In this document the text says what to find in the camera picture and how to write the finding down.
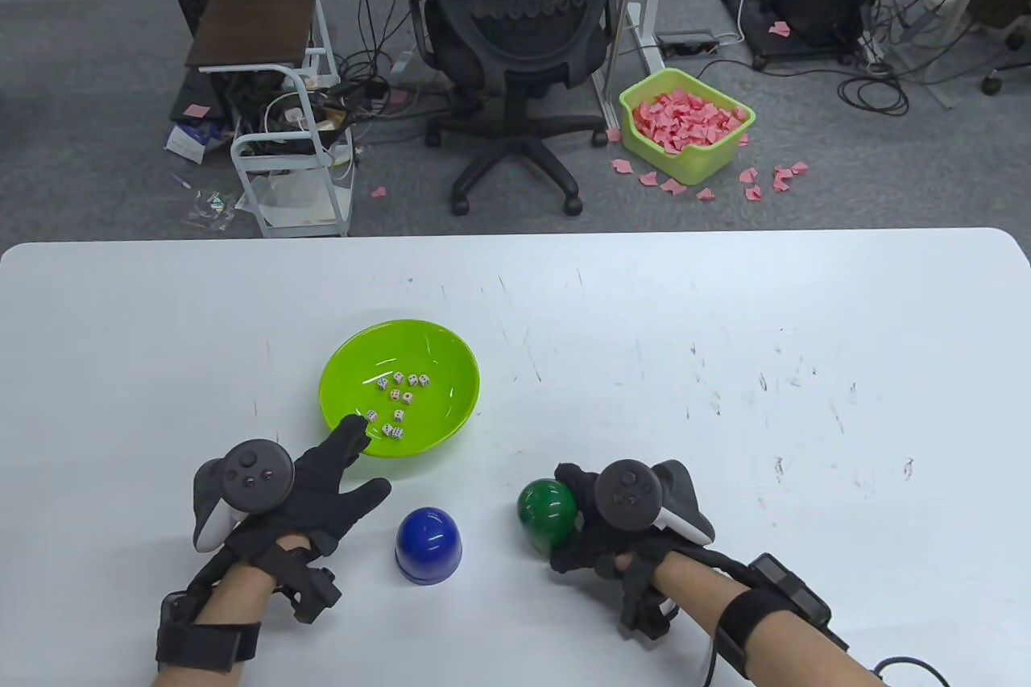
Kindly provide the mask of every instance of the green ball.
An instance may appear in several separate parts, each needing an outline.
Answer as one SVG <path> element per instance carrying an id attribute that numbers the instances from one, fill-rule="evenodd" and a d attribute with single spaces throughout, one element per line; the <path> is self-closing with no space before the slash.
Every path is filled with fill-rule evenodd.
<path id="1" fill-rule="evenodd" d="M 544 558 L 569 538 L 579 515 L 572 491 L 550 478 L 535 480 L 524 488 L 516 510 L 530 544 Z"/>

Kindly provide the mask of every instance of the blue ball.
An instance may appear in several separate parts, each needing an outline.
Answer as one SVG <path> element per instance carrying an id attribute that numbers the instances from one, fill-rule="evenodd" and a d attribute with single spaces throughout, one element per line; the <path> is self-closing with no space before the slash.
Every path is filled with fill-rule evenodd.
<path id="1" fill-rule="evenodd" d="M 458 526 L 443 510 L 415 510 L 398 526 L 394 557 L 411 582 L 436 585 L 455 574 L 462 561 Z"/>

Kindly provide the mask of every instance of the wrist strap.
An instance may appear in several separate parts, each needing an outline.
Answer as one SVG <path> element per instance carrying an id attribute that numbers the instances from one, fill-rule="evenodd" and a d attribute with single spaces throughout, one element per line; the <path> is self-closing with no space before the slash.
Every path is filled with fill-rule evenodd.
<path id="1" fill-rule="evenodd" d="M 746 590 L 727 604 L 716 629 L 716 651 L 747 679 L 744 647 L 756 626 L 774 612 L 794 612 L 787 598 L 761 588 Z"/>

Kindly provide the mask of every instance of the black mesh chair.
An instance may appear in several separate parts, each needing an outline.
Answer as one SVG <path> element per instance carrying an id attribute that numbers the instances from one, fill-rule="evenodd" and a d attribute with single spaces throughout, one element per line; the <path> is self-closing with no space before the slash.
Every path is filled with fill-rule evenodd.
<path id="1" fill-rule="evenodd" d="M 431 68 L 447 75 L 459 91 L 504 97 L 500 121 L 453 112 L 427 125 L 428 146 L 439 146 L 443 131 L 493 140 L 452 187 L 452 211 L 467 214 L 475 184 L 506 156 L 523 156 L 562 189 L 567 215 L 581 212 L 575 179 L 542 139 L 590 131 L 593 145 L 604 146 L 605 121 L 597 116 L 530 118 L 527 102 L 544 97 L 556 83 L 577 87 L 604 64 L 618 22 L 614 0 L 408 0 L 408 5 L 419 53 Z"/>

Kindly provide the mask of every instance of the black cable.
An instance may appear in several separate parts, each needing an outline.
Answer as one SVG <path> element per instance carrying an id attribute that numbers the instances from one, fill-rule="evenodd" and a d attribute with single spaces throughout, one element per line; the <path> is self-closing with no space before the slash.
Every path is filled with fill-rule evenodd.
<path id="1" fill-rule="evenodd" d="M 884 669 L 887 668 L 889 665 L 898 665 L 898 664 L 916 665 L 918 668 L 923 668 L 932 677 L 935 677 L 935 679 L 937 679 L 938 682 L 941 684 L 941 687 L 950 687 L 949 682 L 945 681 L 945 678 L 941 676 L 941 674 L 938 672 L 937 668 L 935 668 L 930 663 L 924 662 L 918 657 L 906 657 L 904 655 L 900 655 L 899 657 L 886 657 L 879 663 L 873 665 L 873 669 L 871 673 L 873 674 L 873 676 L 875 676 L 883 682 L 885 681 L 885 679 L 883 676 L 880 676 L 880 673 L 884 672 Z"/>

